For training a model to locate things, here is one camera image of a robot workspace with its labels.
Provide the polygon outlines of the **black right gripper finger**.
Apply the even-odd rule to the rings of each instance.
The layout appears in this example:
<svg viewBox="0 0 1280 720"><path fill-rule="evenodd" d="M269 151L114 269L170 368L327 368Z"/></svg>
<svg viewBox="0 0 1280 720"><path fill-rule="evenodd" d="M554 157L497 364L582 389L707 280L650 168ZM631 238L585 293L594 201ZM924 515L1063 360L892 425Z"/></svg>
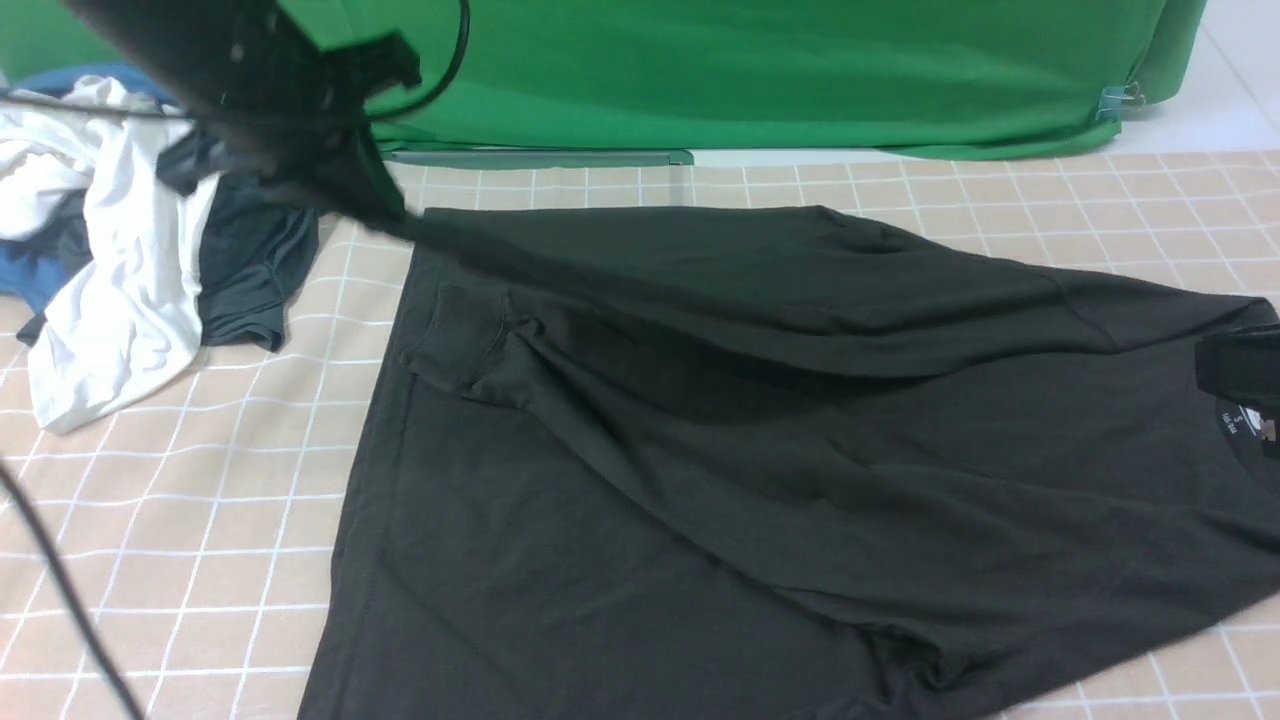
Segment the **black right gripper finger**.
<svg viewBox="0 0 1280 720"><path fill-rule="evenodd" d="M1254 411L1279 410L1279 327L1254 325L1196 343L1197 387Z"/></svg>

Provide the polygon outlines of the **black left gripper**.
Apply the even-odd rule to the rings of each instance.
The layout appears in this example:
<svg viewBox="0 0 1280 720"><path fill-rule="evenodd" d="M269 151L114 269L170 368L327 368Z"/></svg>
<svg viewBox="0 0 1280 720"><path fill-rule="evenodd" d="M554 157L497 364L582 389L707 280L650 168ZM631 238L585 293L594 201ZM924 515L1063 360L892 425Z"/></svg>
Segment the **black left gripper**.
<svg viewBox="0 0 1280 720"><path fill-rule="evenodd" d="M233 29L210 67L174 90L195 126L163 150L156 176L180 196L212 176L242 176L273 201L338 213L378 231L407 219L364 104L420 85L398 32L320 49L298 29Z"/></svg>

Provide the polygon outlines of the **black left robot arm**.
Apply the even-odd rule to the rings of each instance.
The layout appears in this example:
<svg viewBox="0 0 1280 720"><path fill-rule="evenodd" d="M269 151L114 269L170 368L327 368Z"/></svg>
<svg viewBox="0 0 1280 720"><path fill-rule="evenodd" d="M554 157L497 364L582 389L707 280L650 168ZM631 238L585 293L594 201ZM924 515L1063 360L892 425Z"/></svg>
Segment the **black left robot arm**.
<svg viewBox="0 0 1280 720"><path fill-rule="evenodd" d="M195 156L160 177L180 193L211 174L251 177L278 201L376 231L406 222L365 104L421 83L398 32L320 47L276 1L72 1L70 12L195 118Z"/></svg>

